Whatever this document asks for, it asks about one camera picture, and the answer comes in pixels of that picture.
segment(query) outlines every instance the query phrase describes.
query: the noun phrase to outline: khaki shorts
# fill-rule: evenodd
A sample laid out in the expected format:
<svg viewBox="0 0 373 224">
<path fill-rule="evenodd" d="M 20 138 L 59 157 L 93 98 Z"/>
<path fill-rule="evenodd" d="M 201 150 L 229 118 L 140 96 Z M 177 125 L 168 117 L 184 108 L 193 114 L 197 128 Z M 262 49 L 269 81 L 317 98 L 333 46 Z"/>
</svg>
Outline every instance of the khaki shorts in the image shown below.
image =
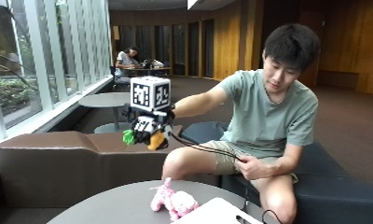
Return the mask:
<svg viewBox="0 0 373 224">
<path fill-rule="evenodd" d="M 249 153 L 233 149 L 231 146 L 225 141 L 210 141 L 206 144 L 209 145 L 209 147 L 212 147 L 214 149 L 220 149 L 226 152 L 230 152 L 237 157 L 241 155 L 251 156 Z M 265 164 L 271 164 L 275 162 L 277 158 L 266 157 L 259 160 Z M 234 158 L 216 153 L 216 169 L 214 169 L 213 175 L 235 175 L 235 174 L 239 174 L 239 171 L 238 171 L 237 167 L 234 166 Z M 289 175 L 291 176 L 293 184 L 297 183 L 298 182 L 297 175 L 294 173 L 290 173 Z"/>
</svg>

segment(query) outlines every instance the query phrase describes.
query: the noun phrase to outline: plush bunny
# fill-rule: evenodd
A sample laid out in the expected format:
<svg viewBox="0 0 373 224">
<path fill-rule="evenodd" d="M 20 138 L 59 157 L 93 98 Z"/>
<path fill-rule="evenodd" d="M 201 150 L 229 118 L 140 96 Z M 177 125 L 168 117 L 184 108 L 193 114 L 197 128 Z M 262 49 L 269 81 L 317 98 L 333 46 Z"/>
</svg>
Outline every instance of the plush bunny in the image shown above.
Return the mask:
<svg viewBox="0 0 373 224">
<path fill-rule="evenodd" d="M 184 191 L 174 192 L 170 187 L 170 178 L 164 180 L 164 184 L 157 187 L 157 193 L 150 202 L 150 208 L 153 211 L 158 211 L 161 206 L 169 210 L 172 221 L 185 216 L 193 210 L 198 208 L 194 197 Z"/>
</svg>

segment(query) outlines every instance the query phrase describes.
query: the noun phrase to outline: man's left hand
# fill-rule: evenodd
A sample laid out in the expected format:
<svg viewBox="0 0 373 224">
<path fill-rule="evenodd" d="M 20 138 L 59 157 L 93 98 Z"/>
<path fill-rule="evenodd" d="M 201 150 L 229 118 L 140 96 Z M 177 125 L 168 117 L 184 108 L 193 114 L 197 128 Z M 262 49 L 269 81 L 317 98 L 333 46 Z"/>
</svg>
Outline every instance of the man's left hand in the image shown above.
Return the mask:
<svg viewBox="0 0 373 224">
<path fill-rule="evenodd" d="M 235 167 L 246 180 L 259 179 L 267 177 L 267 166 L 261 160 L 253 156 L 239 156 L 239 161 L 235 161 Z"/>
</svg>

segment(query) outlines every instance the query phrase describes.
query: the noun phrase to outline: gray tabletop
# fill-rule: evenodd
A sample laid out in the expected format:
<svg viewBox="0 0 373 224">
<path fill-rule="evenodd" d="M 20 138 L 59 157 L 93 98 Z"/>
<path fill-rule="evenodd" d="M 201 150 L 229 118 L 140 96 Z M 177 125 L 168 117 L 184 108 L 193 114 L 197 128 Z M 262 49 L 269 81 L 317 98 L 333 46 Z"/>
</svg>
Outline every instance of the gray tabletop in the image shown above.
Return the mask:
<svg viewBox="0 0 373 224">
<path fill-rule="evenodd" d="M 129 104 L 129 92 L 109 92 L 87 95 L 79 104 L 87 107 L 117 107 Z"/>
<path fill-rule="evenodd" d="M 48 224 L 170 223 L 169 213 L 164 207 L 158 212 L 150 209 L 156 190 L 149 188 L 161 184 L 161 180 L 153 180 L 110 189 L 68 208 Z M 192 194 L 198 204 L 221 197 L 238 208 L 242 207 L 243 198 L 223 189 L 182 180 L 172 181 L 170 184 L 173 190 L 184 190 Z"/>
<path fill-rule="evenodd" d="M 136 67 L 136 68 L 125 68 L 126 70 L 130 71 L 156 71 L 156 70 L 170 70 L 172 67 L 153 67 L 153 68 L 141 68 L 141 67 Z"/>
</svg>

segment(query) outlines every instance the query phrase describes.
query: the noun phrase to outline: small round table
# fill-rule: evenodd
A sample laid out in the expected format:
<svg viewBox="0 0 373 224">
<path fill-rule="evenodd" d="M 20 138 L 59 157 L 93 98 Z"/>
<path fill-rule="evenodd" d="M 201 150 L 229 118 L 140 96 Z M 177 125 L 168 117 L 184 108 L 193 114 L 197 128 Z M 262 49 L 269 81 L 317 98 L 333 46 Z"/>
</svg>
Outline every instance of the small round table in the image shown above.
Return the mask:
<svg viewBox="0 0 373 224">
<path fill-rule="evenodd" d="M 162 184 L 161 180 L 152 180 L 124 185 L 85 199 L 56 216 L 48 224 L 118 224 L 118 223 L 170 223 L 166 209 L 157 212 L 150 209 L 150 201 L 156 190 L 150 189 Z M 194 196 L 198 204 L 205 204 L 212 198 L 220 197 L 242 208 L 245 199 L 214 186 L 192 181 L 173 180 L 173 190 L 184 190 Z M 261 220 L 262 209 L 249 203 L 247 214 Z"/>
<path fill-rule="evenodd" d="M 130 124 L 126 122 L 118 122 L 118 107 L 124 104 L 129 104 L 129 92 L 108 92 L 93 95 L 87 95 L 80 99 L 79 104 L 87 107 L 113 109 L 113 123 L 101 125 L 94 129 L 94 133 L 114 133 L 130 128 Z"/>
</svg>

